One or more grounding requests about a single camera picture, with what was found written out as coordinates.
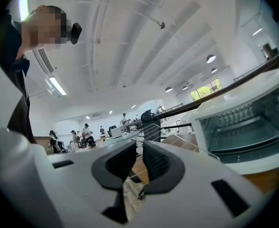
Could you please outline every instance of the white toaster oven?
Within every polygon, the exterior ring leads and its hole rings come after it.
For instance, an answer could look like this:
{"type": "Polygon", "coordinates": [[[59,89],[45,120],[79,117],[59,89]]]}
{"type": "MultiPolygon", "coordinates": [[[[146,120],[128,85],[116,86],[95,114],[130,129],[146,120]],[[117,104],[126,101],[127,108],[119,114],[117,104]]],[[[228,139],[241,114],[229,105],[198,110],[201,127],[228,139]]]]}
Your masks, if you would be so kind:
{"type": "Polygon", "coordinates": [[[279,167],[279,69],[202,103],[191,123],[198,147],[239,174],[279,167]]]}

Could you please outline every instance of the oven tray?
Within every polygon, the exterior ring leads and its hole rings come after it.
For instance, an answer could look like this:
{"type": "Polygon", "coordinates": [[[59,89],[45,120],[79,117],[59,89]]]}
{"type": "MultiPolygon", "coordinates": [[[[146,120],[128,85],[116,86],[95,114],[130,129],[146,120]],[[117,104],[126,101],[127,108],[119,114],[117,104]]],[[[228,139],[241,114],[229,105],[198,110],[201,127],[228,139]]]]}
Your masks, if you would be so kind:
{"type": "Polygon", "coordinates": [[[241,152],[279,141],[279,130],[263,116],[217,129],[209,151],[212,153],[241,152]]]}

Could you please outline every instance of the wire rack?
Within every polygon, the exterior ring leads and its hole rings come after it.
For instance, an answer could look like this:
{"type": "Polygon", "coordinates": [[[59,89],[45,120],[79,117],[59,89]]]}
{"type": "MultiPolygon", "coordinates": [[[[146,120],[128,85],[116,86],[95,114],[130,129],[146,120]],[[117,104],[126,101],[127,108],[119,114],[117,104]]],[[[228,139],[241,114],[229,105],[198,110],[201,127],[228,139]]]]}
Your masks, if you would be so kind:
{"type": "Polygon", "coordinates": [[[134,136],[133,139],[137,142],[137,161],[135,162],[131,174],[127,177],[126,181],[123,185],[123,194],[124,194],[124,201],[125,201],[125,209],[127,213],[128,220],[131,220],[134,215],[141,209],[142,203],[145,201],[145,191],[144,187],[149,182],[147,182],[148,179],[148,173],[147,169],[142,161],[141,155],[143,154],[143,141],[150,140],[150,141],[157,141],[162,142],[168,137],[172,139],[172,142],[167,142],[168,144],[175,145],[178,143],[178,146],[180,148],[187,147],[190,151],[195,152],[205,152],[206,154],[216,158],[218,161],[220,161],[220,158],[204,149],[201,149],[196,144],[187,141],[180,137],[178,133],[180,133],[178,129],[178,126],[176,129],[170,130],[170,129],[164,129],[156,124],[151,124],[145,128],[137,129],[137,130],[122,130],[123,132],[129,132],[129,133],[137,133],[137,135],[134,136]],[[143,176],[146,174],[146,181],[143,180],[143,176]]]}

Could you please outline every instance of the black pants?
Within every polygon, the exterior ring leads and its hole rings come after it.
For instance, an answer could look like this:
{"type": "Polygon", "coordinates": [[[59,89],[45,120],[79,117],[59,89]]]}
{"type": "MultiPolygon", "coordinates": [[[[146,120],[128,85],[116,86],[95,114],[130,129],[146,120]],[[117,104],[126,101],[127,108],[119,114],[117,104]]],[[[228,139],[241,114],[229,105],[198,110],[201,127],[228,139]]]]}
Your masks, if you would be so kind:
{"type": "Polygon", "coordinates": [[[87,143],[88,143],[89,139],[91,139],[93,143],[95,142],[94,138],[92,136],[90,136],[89,138],[86,139],[87,143]]]}

